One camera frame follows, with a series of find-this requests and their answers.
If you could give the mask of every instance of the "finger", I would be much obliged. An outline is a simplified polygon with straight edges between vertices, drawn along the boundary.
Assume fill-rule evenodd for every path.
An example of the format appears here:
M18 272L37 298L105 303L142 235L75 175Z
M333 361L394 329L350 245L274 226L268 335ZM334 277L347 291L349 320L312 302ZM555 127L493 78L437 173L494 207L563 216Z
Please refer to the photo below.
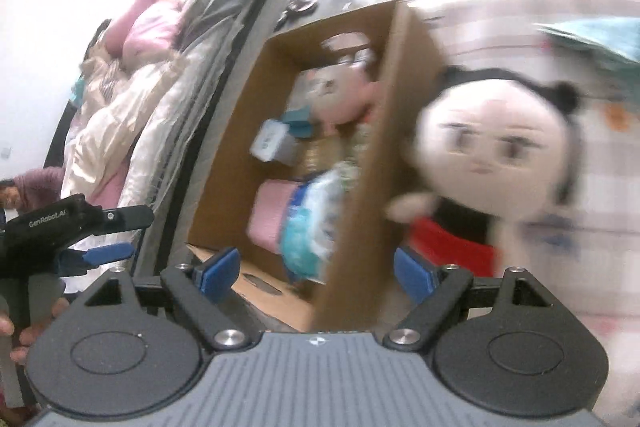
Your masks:
M0 312L0 336L10 337L14 334L14 324L4 312Z
M38 324L34 324L33 326L29 326L28 328L22 330L20 333L20 343L24 346L31 346L36 339L41 336L41 334L46 330L51 324L51 319L47 319L46 321L42 321Z
M69 308L69 301L61 297L53 304L53 308L51 308L51 315L56 319L67 308Z
M29 352L28 347L24 347L24 346L16 347L11 352L11 360L13 360L14 363L19 363L20 365L24 365L24 363L27 361L28 352Z

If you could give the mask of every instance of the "cardboard box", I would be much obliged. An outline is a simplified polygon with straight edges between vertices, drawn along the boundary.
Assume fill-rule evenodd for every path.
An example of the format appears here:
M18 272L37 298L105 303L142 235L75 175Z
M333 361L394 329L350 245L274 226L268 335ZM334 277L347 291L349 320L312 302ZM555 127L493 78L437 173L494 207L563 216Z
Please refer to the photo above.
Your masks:
M354 31L366 34L381 57L374 77L383 83L383 97L360 181L350 194L338 231L326 285L315 285L306 295L287 285L279 256L252 245L246 236L260 184L293 176L291 168L260 162L249 149L262 122L283 112L298 73L335 60L321 42ZM415 173L400 157L399 143L429 102L442 67L428 26L406 2L369 6L272 37L222 137L189 242L200 249L239 248L243 262L234 289L264 313L296 329L371 327L392 280L393 253L402 238L401 229L385 219L383 209L415 181ZM276 288L276 293L261 289L256 278Z

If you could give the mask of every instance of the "screw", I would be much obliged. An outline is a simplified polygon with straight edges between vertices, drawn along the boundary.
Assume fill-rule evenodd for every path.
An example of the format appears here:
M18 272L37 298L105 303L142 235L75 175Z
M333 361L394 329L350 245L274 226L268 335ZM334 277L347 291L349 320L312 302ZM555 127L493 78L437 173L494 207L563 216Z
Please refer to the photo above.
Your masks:
M420 333L415 330L402 329L394 330L389 333L389 340L400 346L410 346L420 340Z
M246 336L242 331L222 330L216 333L216 336L213 337L213 339L220 344L220 346L238 347L244 343Z

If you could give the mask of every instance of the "checkered fabric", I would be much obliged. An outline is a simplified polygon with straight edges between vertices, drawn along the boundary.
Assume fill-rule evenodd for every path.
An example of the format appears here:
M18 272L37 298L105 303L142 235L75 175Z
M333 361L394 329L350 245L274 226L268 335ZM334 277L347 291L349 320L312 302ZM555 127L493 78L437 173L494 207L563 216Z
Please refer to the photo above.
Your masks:
M640 0L415 0L450 64L507 68L540 84L565 80L582 94L583 158L572 226L523 230L529 269L569 306L609 353L596 413L640 426L640 118L615 130L605 110L616 83L582 52L552 44L535 23L640 16Z

